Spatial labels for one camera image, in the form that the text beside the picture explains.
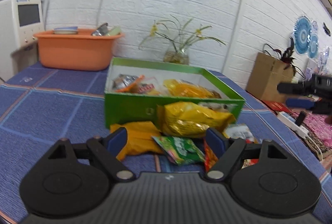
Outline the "orange nut snack pack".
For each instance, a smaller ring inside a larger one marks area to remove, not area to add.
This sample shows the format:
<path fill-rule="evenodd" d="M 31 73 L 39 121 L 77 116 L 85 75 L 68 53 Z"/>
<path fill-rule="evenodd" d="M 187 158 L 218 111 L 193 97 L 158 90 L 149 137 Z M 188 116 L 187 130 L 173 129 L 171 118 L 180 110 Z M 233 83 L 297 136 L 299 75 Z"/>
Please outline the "orange nut snack pack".
<path fill-rule="evenodd" d="M 144 80 L 145 76 L 140 75 L 118 75 L 112 84 L 112 90 L 115 92 L 129 92 L 132 88 L 138 85 L 142 80 Z"/>

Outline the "red booklet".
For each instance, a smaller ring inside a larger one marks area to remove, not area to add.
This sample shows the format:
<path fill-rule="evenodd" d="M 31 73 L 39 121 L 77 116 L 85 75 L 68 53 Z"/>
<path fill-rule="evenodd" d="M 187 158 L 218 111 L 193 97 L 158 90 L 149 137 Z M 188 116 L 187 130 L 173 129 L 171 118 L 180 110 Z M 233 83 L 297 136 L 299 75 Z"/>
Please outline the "red booklet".
<path fill-rule="evenodd" d="M 265 101 L 265 100 L 263 101 L 263 103 L 275 114 L 278 114 L 280 112 L 286 112 L 286 113 L 292 112 L 284 103 L 279 103 L 275 101 Z"/>

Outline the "clear yellow puffs pack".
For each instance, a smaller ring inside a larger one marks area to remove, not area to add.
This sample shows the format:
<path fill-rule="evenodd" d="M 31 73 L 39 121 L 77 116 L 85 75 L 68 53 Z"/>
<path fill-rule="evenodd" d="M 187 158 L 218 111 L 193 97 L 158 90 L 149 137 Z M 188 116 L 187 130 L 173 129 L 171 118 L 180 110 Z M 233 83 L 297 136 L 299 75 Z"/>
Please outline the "clear yellow puffs pack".
<path fill-rule="evenodd" d="M 159 96 L 161 95 L 160 84 L 155 77 L 145 77 L 138 85 L 135 86 L 133 92 L 140 95 Z"/>

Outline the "dark purple plant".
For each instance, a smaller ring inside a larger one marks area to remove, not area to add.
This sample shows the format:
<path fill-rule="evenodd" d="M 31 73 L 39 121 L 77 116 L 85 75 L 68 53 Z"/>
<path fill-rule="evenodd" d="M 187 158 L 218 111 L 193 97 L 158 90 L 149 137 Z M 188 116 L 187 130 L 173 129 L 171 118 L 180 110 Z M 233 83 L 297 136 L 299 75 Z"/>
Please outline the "dark purple plant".
<path fill-rule="evenodd" d="M 295 44 L 294 38 L 292 36 L 290 36 L 290 46 L 283 52 L 280 49 L 273 48 L 270 44 L 265 43 L 262 49 L 264 54 L 268 54 L 271 56 L 271 54 L 266 50 L 266 46 L 270 48 L 274 53 L 277 53 L 277 58 L 286 64 L 285 69 L 292 68 L 294 75 L 299 74 L 302 78 L 305 78 L 302 70 L 294 64 L 295 57 L 293 57 L 293 53 Z"/>

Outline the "small blue paper fan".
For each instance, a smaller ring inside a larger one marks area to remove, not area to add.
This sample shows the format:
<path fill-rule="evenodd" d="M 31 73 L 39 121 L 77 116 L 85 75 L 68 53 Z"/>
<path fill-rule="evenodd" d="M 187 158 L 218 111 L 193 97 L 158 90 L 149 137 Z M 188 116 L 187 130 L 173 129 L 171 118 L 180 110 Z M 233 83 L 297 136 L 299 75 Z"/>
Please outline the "small blue paper fan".
<path fill-rule="evenodd" d="M 310 37 L 310 45 L 308 47 L 308 57 L 314 59 L 319 51 L 319 38 L 317 34 L 312 34 Z"/>

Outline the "black power adapter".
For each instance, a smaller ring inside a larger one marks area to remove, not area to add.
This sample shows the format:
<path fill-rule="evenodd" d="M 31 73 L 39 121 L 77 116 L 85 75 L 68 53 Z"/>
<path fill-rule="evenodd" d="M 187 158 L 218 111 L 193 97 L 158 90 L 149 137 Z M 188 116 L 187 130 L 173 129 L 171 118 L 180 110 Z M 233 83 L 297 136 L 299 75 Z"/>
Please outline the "black power adapter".
<path fill-rule="evenodd" d="M 302 123 L 303 123 L 303 121 L 306 119 L 306 116 L 307 116 L 306 112 L 301 111 L 301 112 L 299 113 L 298 117 L 297 117 L 296 120 L 295 120 L 295 124 L 296 124 L 297 126 L 301 126 Z"/>

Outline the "clear yellow cake pack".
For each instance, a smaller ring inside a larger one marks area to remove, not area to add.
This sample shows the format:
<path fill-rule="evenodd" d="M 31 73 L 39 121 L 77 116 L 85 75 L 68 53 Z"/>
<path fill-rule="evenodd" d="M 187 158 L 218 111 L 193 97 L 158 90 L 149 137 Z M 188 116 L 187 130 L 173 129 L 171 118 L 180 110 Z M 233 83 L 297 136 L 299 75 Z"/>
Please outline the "clear yellow cake pack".
<path fill-rule="evenodd" d="M 214 90 L 184 80 L 166 79 L 163 82 L 163 86 L 175 97 L 222 98 L 221 95 Z"/>

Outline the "green pea snack pack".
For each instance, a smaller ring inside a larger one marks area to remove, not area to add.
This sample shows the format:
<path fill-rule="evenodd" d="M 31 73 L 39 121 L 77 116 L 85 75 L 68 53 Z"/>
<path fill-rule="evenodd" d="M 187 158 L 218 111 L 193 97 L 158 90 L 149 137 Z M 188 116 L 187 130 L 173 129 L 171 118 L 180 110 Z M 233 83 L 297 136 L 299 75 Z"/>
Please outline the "green pea snack pack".
<path fill-rule="evenodd" d="M 189 138 L 155 136 L 153 139 L 174 164 L 189 165 L 205 160 L 204 153 Z"/>

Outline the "metal bowl in basin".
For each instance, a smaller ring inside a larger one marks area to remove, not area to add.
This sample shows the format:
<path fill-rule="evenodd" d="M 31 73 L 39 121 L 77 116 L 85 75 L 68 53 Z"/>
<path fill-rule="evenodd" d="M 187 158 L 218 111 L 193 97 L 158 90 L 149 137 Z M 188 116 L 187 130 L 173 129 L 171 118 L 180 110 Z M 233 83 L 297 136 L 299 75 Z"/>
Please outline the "metal bowl in basin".
<path fill-rule="evenodd" d="M 93 31 L 91 33 L 92 36 L 105 36 L 108 33 L 109 29 L 108 29 L 108 23 L 103 23 L 102 25 L 100 25 L 95 31 Z"/>

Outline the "red korean snack bag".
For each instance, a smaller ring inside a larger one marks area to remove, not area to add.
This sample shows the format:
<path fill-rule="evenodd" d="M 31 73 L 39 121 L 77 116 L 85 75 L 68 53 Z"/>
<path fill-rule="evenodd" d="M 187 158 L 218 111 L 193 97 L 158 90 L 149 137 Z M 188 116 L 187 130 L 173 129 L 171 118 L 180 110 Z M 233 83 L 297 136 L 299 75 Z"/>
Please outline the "red korean snack bag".
<path fill-rule="evenodd" d="M 210 146 L 207 144 L 206 141 L 204 141 L 204 152 L 205 152 L 204 167 L 205 171 L 208 172 L 212 168 L 212 166 L 214 166 L 215 163 L 218 161 L 218 157 L 215 155 L 215 153 L 212 151 L 212 149 L 210 148 Z M 258 159 L 245 159 L 241 168 L 244 169 L 246 167 L 250 167 L 257 163 Z"/>

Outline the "clear cracker pack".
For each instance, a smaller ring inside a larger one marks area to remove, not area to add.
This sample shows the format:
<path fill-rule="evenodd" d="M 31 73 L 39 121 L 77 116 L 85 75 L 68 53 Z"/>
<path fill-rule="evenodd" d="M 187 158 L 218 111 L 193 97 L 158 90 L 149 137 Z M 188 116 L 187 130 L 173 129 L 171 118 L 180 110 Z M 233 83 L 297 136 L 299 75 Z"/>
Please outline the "clear cracker pack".
<path fill-rule="evenodd" d="M 226 138 L 241 138 L 248 143 L 257 144 L 257 139 L 251 133 L 249 127 L 245 124 L 231 124 L 223 131 L 223 135 Z"/>

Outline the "large blue paper fan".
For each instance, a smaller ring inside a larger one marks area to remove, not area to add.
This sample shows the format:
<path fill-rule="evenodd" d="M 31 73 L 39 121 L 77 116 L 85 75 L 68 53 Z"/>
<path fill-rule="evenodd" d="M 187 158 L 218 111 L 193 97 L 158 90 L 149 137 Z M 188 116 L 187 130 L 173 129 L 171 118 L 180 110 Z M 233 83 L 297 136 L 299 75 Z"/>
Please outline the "large blue paper fan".
<path fill-rule="evenodd" d="M 311 22 L 306 16 L 299 17 L 293 28 L 294 47 L 298 54 L 307 52 L 311 40 Z"/>

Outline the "orange plastic basin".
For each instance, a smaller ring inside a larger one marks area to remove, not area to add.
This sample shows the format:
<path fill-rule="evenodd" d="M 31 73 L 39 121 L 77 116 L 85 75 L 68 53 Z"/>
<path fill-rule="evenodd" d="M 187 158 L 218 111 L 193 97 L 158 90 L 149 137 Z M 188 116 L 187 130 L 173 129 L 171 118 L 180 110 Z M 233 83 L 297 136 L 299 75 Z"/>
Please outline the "orange plastic basin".
<path fill-rule="evenodd" d="M 77 34 L 54 34 L 52 30 L 34 34 L 41 64 L 56 69 L 104 70 L 111 62 L 115 42 L 124 34 L 92 36 L 92 32 L 78 29 Z"/>

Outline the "glass vase with flowers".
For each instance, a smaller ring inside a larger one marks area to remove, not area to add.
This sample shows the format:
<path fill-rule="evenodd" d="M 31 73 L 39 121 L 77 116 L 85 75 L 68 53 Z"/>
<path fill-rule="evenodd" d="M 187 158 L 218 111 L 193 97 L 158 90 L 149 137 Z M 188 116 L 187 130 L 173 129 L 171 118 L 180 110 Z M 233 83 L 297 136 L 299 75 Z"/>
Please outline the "glass vase with flowers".
<path fill-rule="evenodd" d="M 168 42 L 169 46 L 165 51 L 163 61 L 165 63 L 188 65 L 190 63 L 189 50 L 194 44 L 202 41 L 214 41 L 220 46 L 226 45 L 221 39 L 206 34 L 206 31 L 212 28 L 211 25 L 201 24 L 197 28 L 189 30 L 193 20 L 191 17 L 182 24 L 173 15 L 170 18 L 154 20 L 149 34 L 140 42 L 138 48 L 148 48 L 149 44 L 156 41 L 160 43 Z"/>

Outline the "orange foil snack pack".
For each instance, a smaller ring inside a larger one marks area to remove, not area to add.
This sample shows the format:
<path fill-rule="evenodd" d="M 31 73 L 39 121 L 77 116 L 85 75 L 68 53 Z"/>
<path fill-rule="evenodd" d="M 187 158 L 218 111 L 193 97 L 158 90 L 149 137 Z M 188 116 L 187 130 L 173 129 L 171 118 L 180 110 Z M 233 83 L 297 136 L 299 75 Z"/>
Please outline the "orange foil snack pack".
<path fill-rule="evenodd" d="M 121 127 L 127 130 L 128 137 L 126 145 L 116 155 L 117 160 L 122 161 L 128 155 L 163 154 L 163 150 L 153 139 L 153 137 L 161 137 L 161 133 L 153 122 L 131 122 L 124 125 L 112 124 L 110 132 L 113 133 Z"/>

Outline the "green cardboard box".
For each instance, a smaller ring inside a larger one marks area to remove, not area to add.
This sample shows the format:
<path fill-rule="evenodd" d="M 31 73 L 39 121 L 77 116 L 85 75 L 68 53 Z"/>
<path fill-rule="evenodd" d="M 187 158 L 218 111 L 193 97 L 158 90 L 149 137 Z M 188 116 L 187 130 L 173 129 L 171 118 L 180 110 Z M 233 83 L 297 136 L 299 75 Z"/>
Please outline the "green cardboard box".
<path fill-rule="evenodd" d="M 160 95 L 116 92 L 112 89 L 114 80 L 120 76 L 143 76 L 144 84 L 154 84 Z M 202 86 L 220 94 L 221 98 L 198 98 L 171 95 L 163 82 L 167 79 L 182 80 Z M 161 63 L 115 57 L 111 60 L 104 90 L 105 127 L 128 122 L 157 122 L 157 108 L 174 102 L 215 102 L 231 107 L 231 113 L 238 118 L 245 99 L 212 72 L 188 65 Z"/>

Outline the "yellow chip bag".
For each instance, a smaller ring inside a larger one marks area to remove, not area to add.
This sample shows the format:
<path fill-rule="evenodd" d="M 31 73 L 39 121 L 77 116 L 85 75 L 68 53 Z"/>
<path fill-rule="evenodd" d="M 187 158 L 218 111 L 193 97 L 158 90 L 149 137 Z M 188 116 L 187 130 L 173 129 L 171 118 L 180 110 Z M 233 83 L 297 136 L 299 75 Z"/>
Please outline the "yellow chip bag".
<path fill-rule="evenodd" d="M 175 102 L 157 107 L 157 123 L 163 134 L 173 137 L 202 138 L 208 128 L 223 131 L 236 121 L 234 104 L 216 102 Z"/>

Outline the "white power strip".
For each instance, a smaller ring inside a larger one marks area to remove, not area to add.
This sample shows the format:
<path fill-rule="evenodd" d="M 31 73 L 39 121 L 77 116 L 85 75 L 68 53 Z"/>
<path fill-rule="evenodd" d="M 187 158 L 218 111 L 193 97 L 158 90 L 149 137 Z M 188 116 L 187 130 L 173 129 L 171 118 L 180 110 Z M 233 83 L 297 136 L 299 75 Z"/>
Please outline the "white power strip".
<path fill-rule="evenodd" d="M 288 113 L 281 111 L 277 114 L 277 118 L 302 139 L 306 139 L 309 137 L 308 135 L 309 130 L 304 128 L 304 126 L 302 125 L 300 126 L 296 125 L 295 119 L 292 118 L 290 115 L 288 115 Z"/>

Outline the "white appliance with screen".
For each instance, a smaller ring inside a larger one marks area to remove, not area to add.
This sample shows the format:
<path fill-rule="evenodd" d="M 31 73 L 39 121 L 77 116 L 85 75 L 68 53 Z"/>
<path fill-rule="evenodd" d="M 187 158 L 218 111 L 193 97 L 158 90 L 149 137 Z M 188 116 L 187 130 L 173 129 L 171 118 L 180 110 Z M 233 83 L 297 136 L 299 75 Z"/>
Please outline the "white appliance with screen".
<path fill-rule="evenodd" d="M 1 79 L 38 61 L 37 33 L 44 32 L 41 0 L 1 0 Z"/>

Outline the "blue plaid tablecloth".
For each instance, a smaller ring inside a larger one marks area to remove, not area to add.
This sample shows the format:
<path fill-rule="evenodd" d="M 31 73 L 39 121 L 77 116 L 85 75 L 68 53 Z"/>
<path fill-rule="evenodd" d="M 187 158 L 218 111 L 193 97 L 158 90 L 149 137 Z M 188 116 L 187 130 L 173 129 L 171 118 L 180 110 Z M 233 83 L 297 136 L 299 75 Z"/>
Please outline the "blue plaid tablecloth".
<path fill-rule="evenodd" d="M 107 136 L 104 88 L 107 72 L 59 70 L 36 63 L 1 85 L 1 216 L 18 223 L 26 215 L 19 184 L 37 160 L 59 139 L 85 142 Z M 274 140 L 320 180 L 314 214 L 331 223 L 331 175 L 305 144 L 261 102 L 225 75 L 218 78 L 245 99 L 238 122 L 258 140 Z"/>

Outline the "brown paper bag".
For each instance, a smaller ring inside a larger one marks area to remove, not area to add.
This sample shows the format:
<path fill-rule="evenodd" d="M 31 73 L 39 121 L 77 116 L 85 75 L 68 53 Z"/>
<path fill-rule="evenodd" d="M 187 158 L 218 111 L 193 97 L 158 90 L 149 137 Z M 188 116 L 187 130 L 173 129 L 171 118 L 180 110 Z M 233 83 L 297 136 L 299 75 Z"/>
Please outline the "brown paper bag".
<path fill-rule="evenodd" d="M 281 60 L 258 53 L 249 77 L 246 91 L 261 101 L 284 103 L 285 94 L 280 94 L 277 86 L 281 82 L 290 83 L 294 77 L 293 68 Z"/>

